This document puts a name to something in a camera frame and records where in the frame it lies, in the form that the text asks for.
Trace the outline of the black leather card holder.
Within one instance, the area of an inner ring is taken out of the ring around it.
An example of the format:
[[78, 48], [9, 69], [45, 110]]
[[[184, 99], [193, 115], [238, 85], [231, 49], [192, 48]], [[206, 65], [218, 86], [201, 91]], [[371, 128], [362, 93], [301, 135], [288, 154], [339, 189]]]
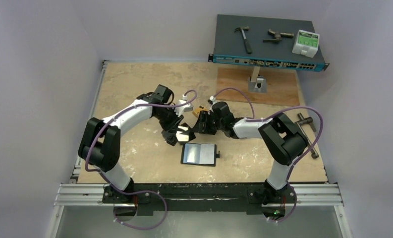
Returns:
[[182, 147], [180, 163], [215, 167], [220, 156], [216, 144], [186, 143]]

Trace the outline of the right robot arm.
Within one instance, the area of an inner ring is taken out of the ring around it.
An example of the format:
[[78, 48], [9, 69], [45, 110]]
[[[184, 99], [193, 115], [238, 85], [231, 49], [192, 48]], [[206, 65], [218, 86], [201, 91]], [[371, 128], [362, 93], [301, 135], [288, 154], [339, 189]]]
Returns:
[[286, 114], [270, 119], [237, 118], [226, 102], [214, 103], [209, 111], [201, 111], [192, 131], [210, 135], [221, 131], [232, 139], [262, 139], [274, 160], [264, 189], [271, 202], [283, 197], [291, 166], [309, 145], [307, 137]]

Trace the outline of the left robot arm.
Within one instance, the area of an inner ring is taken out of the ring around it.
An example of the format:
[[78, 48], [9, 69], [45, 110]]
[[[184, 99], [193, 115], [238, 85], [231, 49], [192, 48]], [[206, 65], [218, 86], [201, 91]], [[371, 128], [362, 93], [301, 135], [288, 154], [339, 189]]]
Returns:
[[133, 179], [119, 163], [121, 138], [139, 123], [156, 118], [162, 128], [162, 137], [171, 146], [178, 143], [177, 131], [184, 112], [192, 110], [194, 98], [188, 90], [176, 104], [174, 93], [158, 85], [153, 92], [139, 95], [129, 106], [104, 119], [90, 118], [79, 145], [78, 156], [85, 161], [85, 170], [98, 172], [114, 189], [115, 197], [122, 203], [132, 200], [136, 192]]

